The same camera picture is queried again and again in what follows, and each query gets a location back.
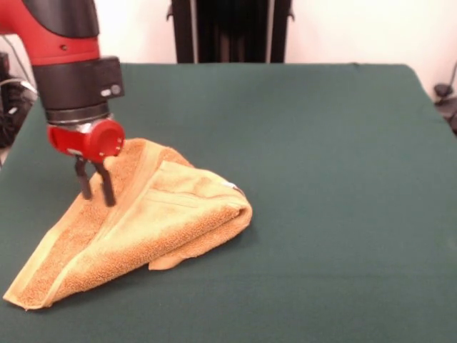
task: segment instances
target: towel fold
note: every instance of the towel fold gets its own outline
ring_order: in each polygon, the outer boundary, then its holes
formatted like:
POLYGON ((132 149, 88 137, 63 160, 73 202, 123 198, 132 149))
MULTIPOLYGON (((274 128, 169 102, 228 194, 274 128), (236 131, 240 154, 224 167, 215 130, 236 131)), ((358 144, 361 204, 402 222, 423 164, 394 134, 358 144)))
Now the towel fold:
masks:
POLYGON ((101 178, 93 175, 94 198, 77 196, 6 291, 6 301, 40 309, 145 264, 170 269, 227 242, 251 221, 243 192, 172 148, 130 139, 106 165, 117 205, 105 206, 101 178))

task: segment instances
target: table surface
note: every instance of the table surface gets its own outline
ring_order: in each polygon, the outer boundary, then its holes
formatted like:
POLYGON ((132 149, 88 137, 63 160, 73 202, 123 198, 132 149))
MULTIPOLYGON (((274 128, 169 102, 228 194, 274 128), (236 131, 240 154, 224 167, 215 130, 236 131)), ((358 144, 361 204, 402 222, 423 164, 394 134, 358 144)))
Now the table surface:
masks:
MULTIPOLYGON (((457 342, 457 141, 411 69, 123 65, 127 136, 239 185, 252 225, 166 272, 52 308, 0 342, 457 342)), ((0 289, 79 191, 39 103, 0 173, 0 289)))

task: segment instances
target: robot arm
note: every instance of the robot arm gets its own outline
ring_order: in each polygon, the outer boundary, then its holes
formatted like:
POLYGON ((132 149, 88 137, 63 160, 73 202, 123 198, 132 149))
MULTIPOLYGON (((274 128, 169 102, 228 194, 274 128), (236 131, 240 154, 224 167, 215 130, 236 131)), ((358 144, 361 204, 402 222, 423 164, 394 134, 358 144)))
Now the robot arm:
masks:
POLYGON ((104 183, 106 205, 115 199, 104 159, 117 156, 125 134, 108 100, 123 96, 119 59, 101 57, 94 0, 0 0, 0 34, 17 34, 29 56, 48 137, 76 157, 82 194, 91 198, 84 167, 91 162, 104 183))

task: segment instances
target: cable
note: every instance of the cable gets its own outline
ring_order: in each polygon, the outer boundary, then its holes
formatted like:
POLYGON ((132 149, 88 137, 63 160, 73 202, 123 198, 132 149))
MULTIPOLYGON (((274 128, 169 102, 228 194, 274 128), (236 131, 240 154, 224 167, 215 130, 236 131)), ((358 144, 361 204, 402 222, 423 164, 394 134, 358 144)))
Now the cable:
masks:
POLYGON ((21 59, 19 58, 19 55, 17 53, 17 50, 16 48, 14 47, 13 43, 11 43, 11 41, 9 39, 6 38, 6 36, 1 36, 3 38, 3 40, 9 45, 9 47, 11 48, 11 50, 13 50, 13 54, 14 56, 16 57, 16 60, 17 60, 17 63, 19 64, 19 66, 21 67, 22 69, 22 72, 24 73, 27 81, 31 84, 31 79, 30 79, 30 76, 29 76, 29 73, 27 73, 27 70, 25 69, 24 65, 22 64, 22 61, 21 59))
POLYGON ((12 79, 6 79, 0 82, 0 88, 4 86, 5 84, 10 84, 11 82, 18 82, 20 83, 23 87, 27 88, 28 90, 34 92, 35 94, 38 94, 38 91, 33 87, 30 82, 24 79, 19 79, 19 78, 12 78, 12 79))
POLYGON ((454 64, 454 69, 452 71, 451 80, 449 81, 449 86, 452 86, 452 84, 454 83, 454 79, 456 78, 456 72, 457 72, 457 62, 454 64))

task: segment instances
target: white wall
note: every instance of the white wall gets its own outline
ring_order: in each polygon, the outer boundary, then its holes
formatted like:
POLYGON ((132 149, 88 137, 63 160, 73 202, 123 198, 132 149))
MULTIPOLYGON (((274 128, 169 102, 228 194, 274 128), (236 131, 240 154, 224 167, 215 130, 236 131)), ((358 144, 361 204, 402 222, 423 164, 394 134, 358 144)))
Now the white wall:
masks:
MULTIPOLYGON (((96 0, 102 52, 134 63, 176 63, 169 4, 96 0)), ((293 10, 288 63, 408 64, 432 95, 457 59, 455 0, 293 0, 293 10)), ((26 59, 18 39, 16 45, 26 59)), ((0 49, 7 50, 1 41, 0 49)))

